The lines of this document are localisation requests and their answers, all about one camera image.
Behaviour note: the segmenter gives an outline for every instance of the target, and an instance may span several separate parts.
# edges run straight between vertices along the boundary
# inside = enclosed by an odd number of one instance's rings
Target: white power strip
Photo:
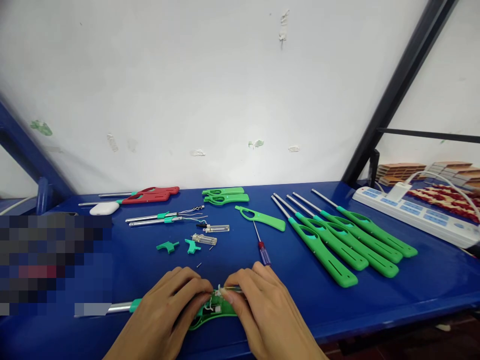
[[[368,186],[359,188],[353,199],[462,249],[480,241],[479,230],[469,222],[404,199],[399,202],[388,200],[384,193]]]

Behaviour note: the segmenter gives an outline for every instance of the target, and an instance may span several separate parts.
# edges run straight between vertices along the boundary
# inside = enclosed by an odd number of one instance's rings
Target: person's hand
[[[175,359],[213,290],[189,267],[167,272],[143,297],[103,359]]]
[[[320,350],[289,291],[270,266],[230,275],[225,287],[239,285],[248,300],[234,291],[220,293],[235,310],[248,346],[257,359],[328,359]]]

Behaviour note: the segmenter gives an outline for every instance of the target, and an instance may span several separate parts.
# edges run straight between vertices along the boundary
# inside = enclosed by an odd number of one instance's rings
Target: cable
[[[206,220],[198,220],[198,219],[203,219],[203,218],[208,218],[208,217],[209,217],[208,215],[205,215],[205,216],[200,216],[200,217],[182,217],[181,219],[182,220],[193,220],[193,221],[199,222],[200,224],[206,224],[207,223]]]
[[[476,214],[476,217],[478,218],[478,221],[480,222],[479,208],[475,206],[474,202],[462,190],[460,190],[458,187],[456,187],[454,184],[452,184],[452,182],[450,180],[444,178],[442,175],[439,175],[437,173],[430,172],[430,171],[419,171],[419,172],[416,172],[416,173],[410,175],[410,177],[407,180],[404,181],[404,184],[409,184],[412,181],[412,179],[415,176],[417,176],[418,174],[435,175],[438,178],[442,179],[444,182],[446,182],[448,185],[450,185],[457,193],[459,193],[460,195],[462,195],[465,198],[466,202],[471,206],[471,208],[473,209],[473,211]]]
[[[181,214],[181,216],[184,217],[184,216],[203,215],[204,213],[203,212],[195,212],[193,214],[186,214],[186,213],[183,213],[183,212],[178,212],[177,214]]]
[[[205,205],[197,206],[197,207],[191,208],[190,210],[180,211],[179,214],[185,214],[185,213],[190,213],[190,212],[192,212],[192,211],[202,210],[204,207],[205,207]]]
[[[380,185],[380,183],[378,181],[375,181],[375,184],[378,185],[378,187],[380,188],[381,192],[385,194],[385,190],[384,188],[382,187],[382,185]]]
[[[28,200],[35,199],[35,198],[36,198],[36,196],[29,196],[29,197],[24,198],[23,200],[20,200],[19,202],[14,203],[12,206],[7,207],[5,210],[0,212],[0,216],[5,215],[6,213],[8,213],[13,208],[16,208],[18,205],[23,204],[24,202],[27,202]]]

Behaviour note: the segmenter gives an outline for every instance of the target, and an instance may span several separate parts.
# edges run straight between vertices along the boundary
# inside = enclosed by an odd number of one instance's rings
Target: green plastic part
[[[248,194],[232,194],[232,195],[212,195],[203,198],[203,202],[209,202],[214,205],[223,205],[227,203],[246,203],[250,201]]]
[[[237,316],[229,302],[222,296],[217,296],[215,294],[216,291],[211,293],[210,300],[200,308],[188,330],[196,330],[207,321],[213,319]]]
[[[185,242],[187,244],[190,244],[190,246],[188,247],[188,253],[189,254],[195,254],[195,251],[202,250],[202,248],[198,247],[197,243],[193,240],[185,239]]]
[[[240,214],[247,220],[264,223],[264,224],[270,225],[272,228],[275,228],[277,230],[285,231],[286,225],[285,225],[285,221],[283,220],[280,220],[273,216],[262,214],[261,212],[258,212],[255,210],[247,209],[246,207],[243,207],[243,206],[237,205],[235,206],[235,209],[239,210]],[[247,215],[244,214],[244,211],[248,213],[253,213],[253,217],[248,217]]]
[[[167,216],[168,213],[169,213],[169,212],[167,211],[167,212],[158,214],[158,215],[156,216],[156,218],[157,218],[157,219],[165,219],[165,216]]]
[[[131,305],[130,305],[130,312],[133,313],[135,310],[137,310],[137,308],[139,307],[139,304],[140,302],[142,301],[142,299],[135,299],[131,302]]]
[[[307,227],[316,232],[330,249],[332,249],[338,256],[340,256],[348,265],[357,271],[365,269],[369,262],[363,256],[349,248],[339,239],[337,239],[325,225],[325,221],[311,219],[303,216],[297,212],[295,216]]]
[[[244,194],[244,188],[243,187],[227,187],[223,189],[209,189],[209,190],[203,190],[201,192],[202,195],[209,195],[209,196],[214,196],[214,195],[230,195],[230,194]]]
[[[358,241],[345,227],[327,222],[326,227],[332,232],[340,241],[351,247],[357,253],[367,259],[372,268],[377,270],[386,278],[393,278],[399,273],[399,268],[393,262],[378,255],[375,251],[366,247]]]
[[[388,246],[386,243],[381,242],[373,236],[370,236],[350,220],[347,220],[346,218],[340,216],[330,215],[328,212],[323,210],[320,212],[320,215],[322,215],[324,218],[328,219],[328,221],[332,223],[347,228],[354,237],[356,237],[363,244],[375,251],[377,254],[383,256],[387,260],[390,260],[392,263],[398,264],[400,260],[403,259],[404,256],[401,252],[395,250],[393,247]]]
[[[179,241],[177,241],[176,243],[171,243],[170,241],[167,241],[167,242],[164,242],[163,244],[158,245],[156,249],[157,250],[166,249],[170,254],[175,251],[175,246],[177,246],[178,244],[180,244]]]
[[[316,232],[298,224],[293,217],[289,217],[288,222],[338,285],[349,288],[359,283],[357,277],[327,250]]]
[[[390,235],[385,230],[379,228],[368,217],[360,215],[359,213],[356,213],[356,212],[345,210],[341,206],[338,206],[336,209],[339,212],[341,212],[343,215],[345,215],[347,218],[349,218],[352,222],[354,222],[359,228],[361,228],[367,234],[370,234],[376,237],[378,240],[384,242],[391,248],[394,248],[395,250],[400,252],[404,257],[411,258],[419,253],[417,249],[411,247],[410,245],[397,239],[395,236]]]

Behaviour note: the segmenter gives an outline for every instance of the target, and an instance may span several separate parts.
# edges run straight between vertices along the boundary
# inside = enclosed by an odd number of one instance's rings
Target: white cable
[[[378,185],[378,187],[380,188],[381,192],[385,194],[385,190],[384,188],[382,187],[382,185],[380,185],[380,183],[378,181],[375,181],[375,184]]]
[[[12,206],[7,207],[5,210],[0,212],[0,216],[5,215],[6,213],[8,213],[13,208],[16,208],[18,205],[23,204],[24,202],[27,202],[28,200],[35,199],[35,198],[36,198],[36,196],[30,196],[30,197],[24,198],[23,200],[20,200],[19,202],[14,203]]]
[[[478,218],[478,221],[480,222],[480,211],[479,211],[478,207],[475,206],[474,202],[467,196],[467,194],[465,194],[462,190],[460,190],[458,187],[453,185],[450,180],[444,178],[442,175],[439,175],[437,173],[430,172],[430,171],[419,171],[419,172],[416,172],[416,173],[410,175],[410,177],[407,180],[405,180],[404,183],[409,184],[412,181],[412,179],[415,176],[417,176],[418,174],[435,175],[438,178],[442,179],[444,182],[446,182],[448,185],[450,185],[457,193],[459,193],[460,195],[462,195],[465,198],[466,202],[471,206],[471,208],[473,209],[473,211],[476,214],[476,217]]]

